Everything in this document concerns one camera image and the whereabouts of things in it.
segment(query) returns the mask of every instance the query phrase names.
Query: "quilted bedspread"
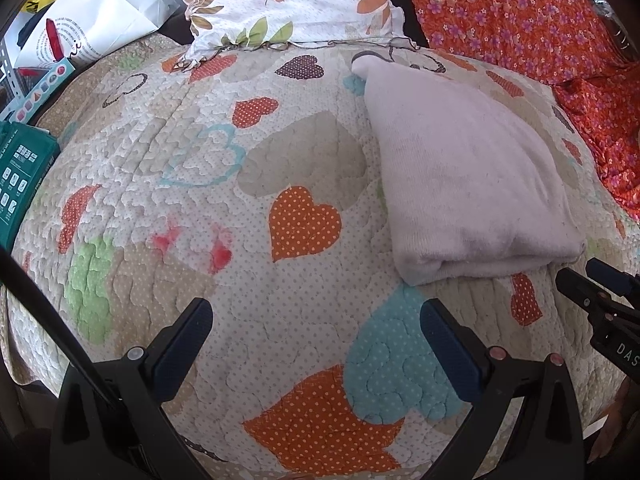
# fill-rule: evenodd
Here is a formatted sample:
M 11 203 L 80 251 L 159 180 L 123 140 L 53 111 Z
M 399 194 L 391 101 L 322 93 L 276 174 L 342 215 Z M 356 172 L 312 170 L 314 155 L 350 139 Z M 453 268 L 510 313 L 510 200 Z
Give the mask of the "quilted bedspread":
M 420 333 L 427 298 L 513 356 L 561 353 L 585 423 L 619 383 L 584 313 L 555 291 L 558 267 L 403 284 L 364 82 L 350 72 L 363 49 L 227 52 L 185 73 L 172 72 L 184 48 L 156 44 L 98 63 L 20 229 L 14 257 L 94 360 L 148 344 L 195 296 L 211 302 L 212 332 L 164 409 L 216 478 L 423 474 L 468 412 Z M 531 124 L 588 238 L 574 268 L 596 255 L 639 270 L 640 230 L 549 87 L 444 52 L 373 49 L 467 82 Z M 58 391 L 64 356 L 6 292 L 1 307 L 13 377 Z

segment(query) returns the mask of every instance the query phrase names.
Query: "folded white towel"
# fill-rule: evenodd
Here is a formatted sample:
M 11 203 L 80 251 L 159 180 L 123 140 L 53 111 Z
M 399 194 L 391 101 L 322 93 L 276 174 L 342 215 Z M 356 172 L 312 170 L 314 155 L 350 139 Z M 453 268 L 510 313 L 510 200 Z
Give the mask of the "folded white towel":
M 469 85 L 373 55 L 352 71 L 366 80 L 394 261 L 408 284 L 580 256 L 551 154 L 521 118 Z

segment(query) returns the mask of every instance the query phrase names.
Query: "black clamp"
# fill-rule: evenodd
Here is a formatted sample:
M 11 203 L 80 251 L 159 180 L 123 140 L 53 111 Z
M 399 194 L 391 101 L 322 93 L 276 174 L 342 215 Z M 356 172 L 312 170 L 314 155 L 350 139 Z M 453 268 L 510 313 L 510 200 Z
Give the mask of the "black clamp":
M 640 306 L 640 276 L 621 272 L 592 258 L 586 265 L 587 278 L 571 269 L 556 274 L 558 291 L 587 312 L 593 328 L 591 346 L 640 384 L 640 311 L 611 298 L 608 288 Z
M 70 366 L 51 436 L 52 480 L 210 480 L 161 403 L 178 393 L 212 323 L 209 302 L 195 298 L 148 348 L 134 347 L 119 360 L 95 363 L 120 401 L 117 410 Z
M 564 359 L 511 358 L 487 348 L 439 300 L 422 306 L 420 326 L 453 389 L 472 409 L 422 480 L 472 480 L 504 420 L 511 399 L 520 414 L 498 462 L 483 480 L 582 480 L 584 447 L 574 387 Z

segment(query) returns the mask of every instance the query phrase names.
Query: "green box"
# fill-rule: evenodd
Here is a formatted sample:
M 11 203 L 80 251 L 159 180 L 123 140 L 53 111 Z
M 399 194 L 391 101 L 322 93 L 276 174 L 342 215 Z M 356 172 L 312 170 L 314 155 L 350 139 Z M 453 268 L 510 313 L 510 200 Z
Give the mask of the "green box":
M 58 142 L 44 130 L 0 121 L 0 244 L 7 251 L 59 154 Z

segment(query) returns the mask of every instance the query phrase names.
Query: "floral pillow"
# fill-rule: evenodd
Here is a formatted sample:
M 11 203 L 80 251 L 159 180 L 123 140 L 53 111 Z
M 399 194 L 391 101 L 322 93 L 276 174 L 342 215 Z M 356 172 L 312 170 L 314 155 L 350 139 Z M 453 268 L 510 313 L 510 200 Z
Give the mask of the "floral pillow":
M 220 46 L 382 40 L 402 36 L 404 17 L 389 0 L 184 0 L 195 41 L 192 65 Z

